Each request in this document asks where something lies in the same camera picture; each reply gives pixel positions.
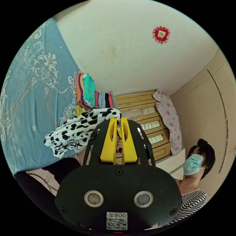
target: red decoration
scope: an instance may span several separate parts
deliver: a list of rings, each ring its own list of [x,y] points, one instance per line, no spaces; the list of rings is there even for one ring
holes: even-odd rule
[[[170,30],[166,27],[156,27],[152,32],[153,38],[160,44],[165,44],[169,41]]]

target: blue bedsheet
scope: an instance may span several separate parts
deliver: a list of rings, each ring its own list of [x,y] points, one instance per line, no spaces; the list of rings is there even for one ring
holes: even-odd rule
[[[44,139],[76,115],[79,70],[53,18],[18,51],[0,97],[1,143],[12,174],[59,161]],[[63,157],[73,154],[68,151]]]

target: pink floral cloth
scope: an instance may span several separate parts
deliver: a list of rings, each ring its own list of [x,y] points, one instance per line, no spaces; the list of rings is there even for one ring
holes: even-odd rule
[[[94,97],[95,97],[95,106],[99,107],[98,101],[99,101],[99,91],[94,91]]]
[[[163,95],[160,90],[153,94],[156,103],[156,108],[162,116],[163,122],[170,131],[171,152],[175,156],[182,150],[182,135],[179,125],[178,114],[170,98]]]

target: black hair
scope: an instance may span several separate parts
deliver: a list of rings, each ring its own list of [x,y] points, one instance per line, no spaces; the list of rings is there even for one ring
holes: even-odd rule
[[[202,155],[202,156],[204,155],[206,158],[205,163],[204,163],[204,166],[206,168],[205,168],[205,171],[204,171],[202,178],[201,178],[201,179],[203,179],[210,172],[213,165],[215,164],[215,161],[216,161],[215,151],[214,151],[213,147],[210,144],[208,144],[208,142],[206,140],[200,138],[197,142],[197,145],[194,145],[189,149],[187,159],[191,156],[194,149],[197,147],[199,147],[198,154]]]

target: lens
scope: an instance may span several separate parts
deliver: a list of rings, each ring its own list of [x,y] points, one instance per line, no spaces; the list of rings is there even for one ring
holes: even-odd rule
[[[144,208],[148,207],[153,202],[153,195],[148,191],[141,191],[134,197],[134,203],[136,206]]]
[[[150,202],[150,197],[147,194],[141,194],[140,196],[138,196],[137,201],[140,205],[146,205]]]
[[[103,204],[103,196],[96,190],[90,190],[84,195],[84,201],[91,207],[99,207]]]
[[[98,204],[100,201],[100,197],[95,193],[91,193],[88,195],[88,201],[91,204]]]

